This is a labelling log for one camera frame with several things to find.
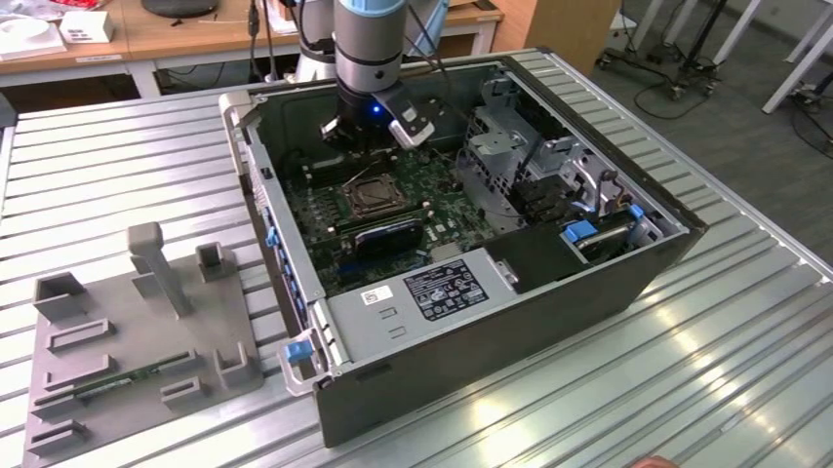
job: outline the caster wheel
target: caster wheel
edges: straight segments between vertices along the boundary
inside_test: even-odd
[[[608,67],[610,66],[610,62],[612,62],[610,56],[609,55],[602,56],[597,61],[598,68],[601,70],[606,70]]]

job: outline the circuit board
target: circuit board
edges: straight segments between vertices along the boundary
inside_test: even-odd
[[[289,205],[330,296],[432,264],[436,248],[442,247],[436,255],[464,253],[496,235],[454,177],[454,158],[456,153],[434,150],[400,151],[384,173],[358,171],[346,181],[318,187],[299,177],[286,182]],[[416,248],[357,259],[357,236],[405,222],[425,231]]]

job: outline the white label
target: white label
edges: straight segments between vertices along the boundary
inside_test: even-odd
[[[365,305],[376,304],[377,302],[382,302],[392,297],[393,291],[392,288],[388,286],[382,286],[381,288],[376,288],[374,290],[369,290],[362,293],[362,300],[365,301]]]
[[[110,61],[122,60],[122,54],[113,54],[111,56],[93,56],[76,58],[78,63],[90,63],[91,61]]]

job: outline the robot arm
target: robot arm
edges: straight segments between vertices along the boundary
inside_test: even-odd
[[[323,138],[355,135],[367,147],[380,137],[376,129],[388,124],[400,145],[417,147],[434,133],[440,107],[417,103],[400,82],[404,53],[422,55],[405,37],[408,31],[422,53],[434,53],[449,0],[334,2],[339,103],[337,118],[322,128]]]

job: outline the blue clip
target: blue clip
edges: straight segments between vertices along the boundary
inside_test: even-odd
[[[286,346],[285,351],[286,360],[290,364],[295,364],[305,359],[310,359],[313,357],[313,354],[315,353],[315,350],[313,349],[313,343],[309,339],[290,343]]]
[[[568,236],[568,239],[572,243],[577,243],[582,239],[589,238],[600,231],[594,228],[590,222],[585,219],[584,221],[576,221],[572,224],[568,224],[568,227],[564,229],[564,234]]]
[[[640,205],[632,205],[628,211],[630,212],[630,215],[634,217],[634,219],[642,219],[642,216],[646,215],[646,211]]]
[[[270,227],[270,233],[266,235],[266,246],[277,247],[281,243],[278,239],[278,228],[275,226]]]

